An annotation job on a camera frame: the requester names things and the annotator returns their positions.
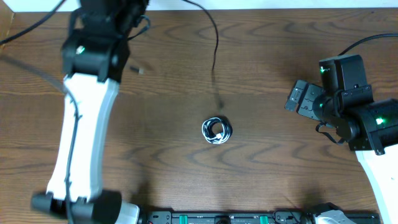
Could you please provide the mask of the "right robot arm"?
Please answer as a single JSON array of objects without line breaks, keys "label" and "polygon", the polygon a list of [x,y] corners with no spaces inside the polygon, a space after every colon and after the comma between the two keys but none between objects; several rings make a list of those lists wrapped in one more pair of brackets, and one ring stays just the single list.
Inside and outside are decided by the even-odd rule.
[{"label": "right robot arm", "polygon": [[322,85],[297,80],[285,108],[336,129],[363,167],[384,223],[397,223],[397,100],[374,101],[360,55],[319,61]]}]

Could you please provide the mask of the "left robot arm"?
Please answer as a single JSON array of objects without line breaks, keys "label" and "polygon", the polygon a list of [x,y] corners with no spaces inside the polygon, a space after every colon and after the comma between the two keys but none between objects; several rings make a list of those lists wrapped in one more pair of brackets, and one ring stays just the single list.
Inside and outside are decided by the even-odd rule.
[{"label": "left robot arm", "polygon": [[31,206],[69,223],[130,223],[140,208],[103,187],[106,132],[124,67],[130,32],[147,1],[82,1],[70,16],[62,45],[65,90],[57,161],[45,192]]}]

